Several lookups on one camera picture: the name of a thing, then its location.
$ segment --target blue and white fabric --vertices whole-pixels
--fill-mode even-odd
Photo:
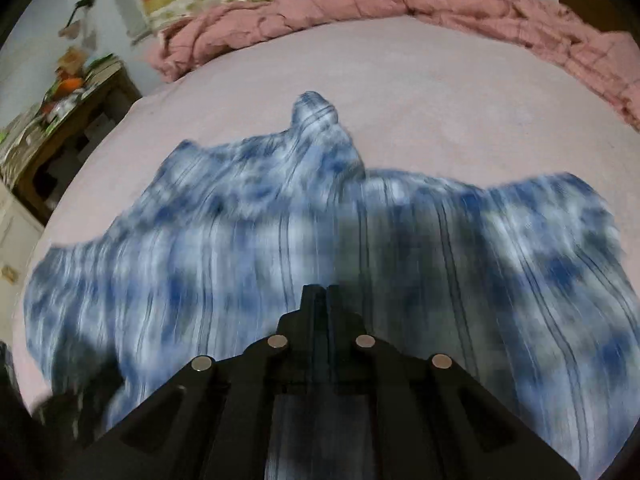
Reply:
[[[594,479],[640,416],[638,299],[619,258],[612,215],[577,177],[479,189],[368,170],[308,92],[284,132],[181,143],[102,237],[52,248],[24,301],[28,348],[55,392],[115,354],[113,425],[194,356],[273,333],[303,285],[338,283],[370,333],[451,355]],[[291,424],[300,411],[279,410]],[[371,478],[364,412],[340,410],[314,423],[329,444],[312,445],[313,473],[292,430],[268,478]]]

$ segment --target round metal pin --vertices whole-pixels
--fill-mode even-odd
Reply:
[[[356,338],[356,345],[360,348],[371,348],[376,344],[376,339],[373,336],[362,334]]]
[[[192,359],[191,368],[197,372],[203,372],[204,370],[209,370],[209,368],[211,368],[211,364],[210,357],[207,357],[206,355],[199,355]]]
[[[267,339],[267,343],[271,348],[283,348],[288,342],[287,338],[280,334],[272,335]]]
[[[453,364],[451,357],[444,354],[434,355],[431,358],[431,362],[433,363],[433,366],[435,366],[436,368],[440,368],[441,370],[446,370],[447,368],[451,368],[451,365]]]

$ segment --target mattress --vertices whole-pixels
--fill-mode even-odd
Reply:
[[[568,171],[609,203],[640,285],[640,135],[562,69],[526,50],[409,17],[326,25],[216,59],[143,98],[91,155],[53,213],[52,244],[101,234],[183,139],[213,146],[283,130],[297,95],[333,102],[369,168],[491,186]],[[27,405],[49,393],[14,322]]]

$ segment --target pink blanket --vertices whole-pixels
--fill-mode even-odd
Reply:
[[[273,0],[215,6],[173,24],[149,52],[168,81],[228,52],[323,23],[412,14],[433,25],[519,44],[561,66],[640,129],[640,50],[549,0]]]

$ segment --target wall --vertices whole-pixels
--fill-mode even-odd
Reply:
[[[58,37],[78,0],[33,0],[0,50],[0,127],[42,99],[52,85],[57,60],[70,46]],[[96,54],[113,52],[127,65],[143,94],[161,84],[159,75],[143,60],[153,38],[131,45],[114,0],[96,0],[91,10],[97,29]]]

